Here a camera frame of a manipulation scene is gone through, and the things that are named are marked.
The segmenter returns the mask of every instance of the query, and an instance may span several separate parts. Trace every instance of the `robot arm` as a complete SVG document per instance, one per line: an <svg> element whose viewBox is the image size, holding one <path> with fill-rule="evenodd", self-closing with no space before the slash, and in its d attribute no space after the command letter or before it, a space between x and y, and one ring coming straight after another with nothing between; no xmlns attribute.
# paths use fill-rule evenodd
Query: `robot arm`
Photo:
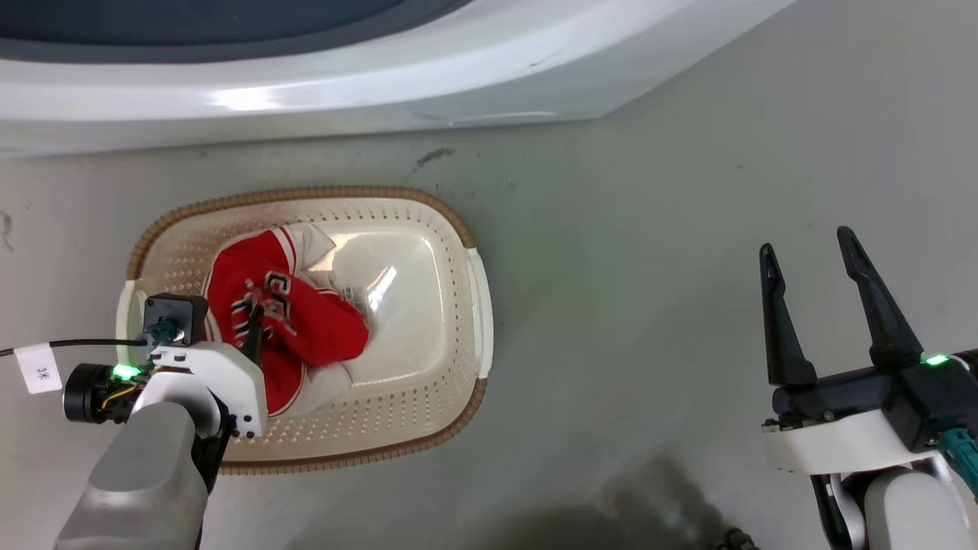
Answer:
<svg viewBox="0 0 978 550"><path fill-rule="evenodd" d="M156 296L146 311L148 325L168 323L172 330L163 332L182 338L155 347L143 368L79 365L65 385L69 420L125 426L92 471L57 550L199 547L228 440L265 430L260 306L249 320L249 356L229 344L200 342L202 298Z"/></svg>
<svg viewBox="0 0 978 550"><path fill-rule="evenodd" d="M811 478L833 550L971 550L948 469L978 487L971 354L926 357L853 231L840 227L838 241L859 286L872 366L824 378L798 343L774 249L761 248L768 381L777 386L778 417L763 427L769 455Z"/></svg>

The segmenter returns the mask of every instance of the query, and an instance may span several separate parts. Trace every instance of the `concrete floor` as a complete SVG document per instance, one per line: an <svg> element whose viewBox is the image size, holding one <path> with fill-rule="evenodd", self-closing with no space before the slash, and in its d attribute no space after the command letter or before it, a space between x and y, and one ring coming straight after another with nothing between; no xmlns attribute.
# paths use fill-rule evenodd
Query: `concrete floor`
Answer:
<svg viewBox="0 0 978 550"><path fill-rule="evenodd" d="M698 549L726 524L766 549L825 548L808 480L769 468L759 441L757 250L777 247L822 375L868 362L839 224L927 348L978 344L978 13L918 4L800 0L593 123L4 161L0 335L110 334L132 245L174 207L417 187L467 221L488 269L482 408L425 453L221 478L203 548ZM440 148L455 153L414 172ZM0 532L6 548L46 547L113 428L69 425L56 394L26 395L5 367Z"/></svg>

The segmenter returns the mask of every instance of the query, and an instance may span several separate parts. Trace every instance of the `teal connector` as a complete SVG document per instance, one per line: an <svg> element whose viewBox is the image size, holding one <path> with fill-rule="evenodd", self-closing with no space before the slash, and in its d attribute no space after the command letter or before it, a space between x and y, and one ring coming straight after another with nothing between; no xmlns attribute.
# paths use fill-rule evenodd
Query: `teal connector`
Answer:
<svg viewBox="0 0 978 550"><path fill-rule="evenodd" d="M951 465L951 469L967 483L971 493L978 497L978 445L967 430L955 428L941 434L937 449Z"/></svg>
<svg viewBox="0 0 978 550"><path fill-rule="evenodd" d="M151 344L170 345L177 339L177 324L175 321L164 319L146 328L146 332L153 337Z"/></svg>

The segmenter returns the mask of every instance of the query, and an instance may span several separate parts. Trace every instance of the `washing machine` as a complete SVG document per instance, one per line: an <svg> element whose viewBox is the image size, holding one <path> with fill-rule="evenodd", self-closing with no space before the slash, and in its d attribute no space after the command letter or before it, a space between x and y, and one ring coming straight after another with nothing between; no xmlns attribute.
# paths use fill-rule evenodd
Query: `washing machine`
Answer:
<svg viewBox="0 0 978 550"><path fill-rule="evenodd" d="M7 0L0 156L606 115L791 0Z"/></svg>

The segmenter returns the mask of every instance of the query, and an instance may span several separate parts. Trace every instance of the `plastic basket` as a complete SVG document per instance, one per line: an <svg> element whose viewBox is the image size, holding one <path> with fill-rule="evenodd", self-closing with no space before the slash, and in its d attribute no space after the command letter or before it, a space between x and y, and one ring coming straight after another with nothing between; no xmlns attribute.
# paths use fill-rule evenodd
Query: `plastic basket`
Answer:
<svg viewBox="0 0 978 550"><path fill-rule="evenodd" d="M303 417L269 419L262 437L233 438L223 474L310 472L426 450L465 427L486 389L493 323L482 260L462 220L411 189L288 189L173 210L132 253L116 334L139 332L146 296L199 294L228 240L303 221L335 241L326 258L335 285L367 289L371 340L346 363L349 394ZM120 360L135 359L130 352L121 348Z"/></svg>

